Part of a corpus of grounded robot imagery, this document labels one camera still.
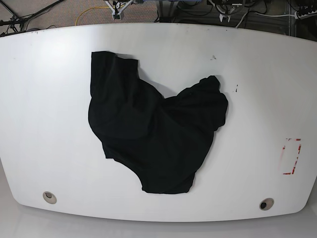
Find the black T-shirt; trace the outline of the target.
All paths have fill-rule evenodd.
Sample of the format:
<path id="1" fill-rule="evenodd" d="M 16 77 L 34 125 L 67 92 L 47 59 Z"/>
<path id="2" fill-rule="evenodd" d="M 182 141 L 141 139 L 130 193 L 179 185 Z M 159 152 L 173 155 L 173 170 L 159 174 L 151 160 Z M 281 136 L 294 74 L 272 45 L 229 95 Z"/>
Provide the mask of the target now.
<path id="1" fill-rule="evenodd" d="M 105 156 L 130 169 L 144 192 L 187 193 L 225 124 L 228 100 L 215 76 L 165 98 L 138 66 L 112 52 L 91 54 L 90 128 Z"/>

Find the red tape rectangle marker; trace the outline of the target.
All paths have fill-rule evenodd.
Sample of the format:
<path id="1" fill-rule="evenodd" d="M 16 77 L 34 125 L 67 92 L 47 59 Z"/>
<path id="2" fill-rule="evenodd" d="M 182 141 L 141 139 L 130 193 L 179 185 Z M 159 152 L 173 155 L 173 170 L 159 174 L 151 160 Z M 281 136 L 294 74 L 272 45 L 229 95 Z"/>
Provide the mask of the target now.
<path id="1" fill-rule="evenodd" d="M 282 148 L 280 170 L 283 175 L 293 175 L 299 159 L 302 142 L 299 138 L 287 138 Z"/>

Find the white power strip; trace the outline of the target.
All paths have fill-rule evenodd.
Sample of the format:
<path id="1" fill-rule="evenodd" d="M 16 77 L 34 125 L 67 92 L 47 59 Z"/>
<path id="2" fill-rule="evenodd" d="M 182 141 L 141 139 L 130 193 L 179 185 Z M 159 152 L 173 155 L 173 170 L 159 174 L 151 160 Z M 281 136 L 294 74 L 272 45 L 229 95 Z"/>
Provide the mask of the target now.
<path id="1" fill-rule="evenodd" d="M 304 6 L 299 8 L 295 13 L 295 19 L 302 20 L 309 17 L 313 17 L 317 15 L 317 7 L 315 5 L 312 6 Z"/>

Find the black tripod stand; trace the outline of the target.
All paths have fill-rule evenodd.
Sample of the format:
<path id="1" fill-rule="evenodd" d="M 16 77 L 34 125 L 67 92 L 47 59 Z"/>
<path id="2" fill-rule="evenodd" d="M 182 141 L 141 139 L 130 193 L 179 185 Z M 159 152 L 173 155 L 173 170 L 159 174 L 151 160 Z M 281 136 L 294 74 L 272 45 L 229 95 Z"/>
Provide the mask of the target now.
<path id="1" fill-rule="evenodd" d="M 36 17 L 39 17 L 41 14 L 46 14 L 49 12 L 53 7 L 56 5 L 64 2 L 64 0 L 57 0 L 53 2 L 52 4 L 38 10 L 35 13 L 28 14 L 25 16 L 19 16 L 17 13 L 15 13 L 4 1 L 0 1 L 1 6 L 3 6 L 12 16 L 10 20 L 4 21 L 0 20 L 0 26 L 7 26 L 7 29 L 13 30 L 14 33 L 20 33 L 24 32 L 24 25 L 29 23 L 31 20 L 35 19 Z"/>

